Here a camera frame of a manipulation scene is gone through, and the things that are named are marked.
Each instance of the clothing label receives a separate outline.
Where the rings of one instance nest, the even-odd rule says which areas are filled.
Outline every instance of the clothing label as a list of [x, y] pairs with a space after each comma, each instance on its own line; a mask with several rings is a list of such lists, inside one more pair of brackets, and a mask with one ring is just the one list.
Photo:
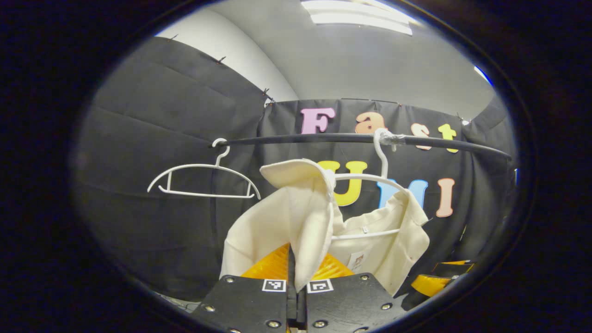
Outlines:
[[363, 251], [352, 253], [349, 256], [348, 268], [354, 274], [360, 273], [359, 270], [362, 267], [362, 264], [367, 259], [371, 248], [367, 248]]

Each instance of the ceiling light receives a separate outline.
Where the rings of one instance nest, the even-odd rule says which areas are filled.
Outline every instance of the ceiling light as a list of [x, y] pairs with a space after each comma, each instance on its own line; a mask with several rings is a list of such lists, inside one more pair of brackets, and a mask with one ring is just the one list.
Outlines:
[[407, 20], [408, 22], [411, 22], [413, 24], [420, 25], [419, 22], [416, 21], [413, 17], [410, 17], [408, 15], [405, 15], [402, 12], [396, 10], [395, 8], [393, 8], [393, 7], [389, 6], [389, 5], [383, 4], [380, 1], [377, 1], [377, 0], [362, 0], [362, 2], [365, 2], [366, 4], [372, 5], [372, 6], [377, 7], [377, 8], [382, 8], [382, 9], [384, 9], [386, 11], [389, 11], [389, 12], [396, 13], [399, 17], [405, 18], [405, 20]]
[[485, 79], [485, 81], [487, 81], [489, 84], [491, 84], [491, 82], [489, 82], [489, 79], [487, 78], [487, 76], [485, 76], [485, 74], [479, 69], [479, 67], [475, 66], [474, 69], [479, 75], [481, 75], [482, 78]]
[[332, 13], [337, 13], [340, 11], [344, 12], [354, 12], [357, 14], [366, 14], [366, 15], [373, 15], [380, 18], [386, 18], [388, 20], [398, 21], [405, 24], [408, 24], [410, 21], [410, 17], [403, 14], [400, 11], [397, 11], [389, 6], [380, 4], [377, 2], [378, 5], [382, 5], [380, 8], [374, 6], [368, 6], [363, 4], [357, 4], [354, 2], [346, 2], [346, 1], [335, 1], [335, 0], [312, 0], [312, 1], [304, 1], [302, 2], [302, 6], [309, 12], [327, 12], [330, 11]]
[[360, 14], [342, 14], [342, 13], [329, 13], [329, 14], [313, 14], [310, 18], [316, 24], [330, 24], [330, 23], [344, 23], [344, 24], [357, 24], [357, 25], [370, 25], [373, 27], [389, 29], [400, 33], [412, 35], [411, 28], [406, 27], [400, 23], [384, 20], [381, 18], [370, 17]]

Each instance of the blue letter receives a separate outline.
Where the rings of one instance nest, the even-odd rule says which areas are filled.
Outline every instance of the blue letter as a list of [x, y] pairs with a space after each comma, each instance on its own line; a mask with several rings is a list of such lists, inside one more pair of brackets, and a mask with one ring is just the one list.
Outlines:
[[[383, 208], [387, 204], [387, 200], [390, 199], [395, 193], [399, 192], [394, 186], [377, 182], [376, 185], [380, 188], [380, 203], [378, 208]], [[409, 190], [413, 193], [413, 196], [419, 203], [419, 206], [423, 208], [423, 198], [426, 194], [427, 181], [425, 180], [414, 180], [409, 184]]]

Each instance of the hanger hook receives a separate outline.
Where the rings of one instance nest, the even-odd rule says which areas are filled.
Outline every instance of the hanger hook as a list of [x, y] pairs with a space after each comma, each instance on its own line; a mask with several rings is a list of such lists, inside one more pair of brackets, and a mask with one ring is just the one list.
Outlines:
[[381, 172], [380, 172], [380, 177], [385, 178], [385, 179], [387, 178], [387, 174], [388, 174], [388, 160], [387, 160], [387, 157], [382, 152], [382, 147], [380, 147], [380, 143], [381, 143], [380, 141], [383, 136], [386, 136], [385, 135], [386, 133], [389, 133], [389, 131], [385, 128], [382, 128], [382, 127], [379, 129], [376, 129], [376, 131], [374, 131], [374, 149], [376, 150], [376, 154], [378, 155], [378, 157], [382, 161], [382, 168], [381, 168]]
[[[216, 145], [218, 144], [218, 142], [225, 142], [226, 139], [223, 138], [219, 138], [214, 140], [214, 142], [212, 143], [212, 147], [216, 147]], [[222, 157], [228, 155], [228, 153], [230, 152], [230, 146], [226, 146], [226, 151], [221, 153], [220, 155], [218, 155], [218, 157], [216, 158], [216, 166], [219, 167], [220, 166], [220, 160], [222, 159]]]

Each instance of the ceiling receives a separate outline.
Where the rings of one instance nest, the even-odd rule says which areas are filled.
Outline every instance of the ceiling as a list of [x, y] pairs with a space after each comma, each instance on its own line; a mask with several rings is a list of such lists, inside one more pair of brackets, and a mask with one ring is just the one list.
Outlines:
[[242, 29], [301, 100], [395, 101], [473, 119], [494, 95], [473, 64], [425, 25], [412, 23], [412, 36], [315, 25], [299, 0], [225, 0], [209, 9]]

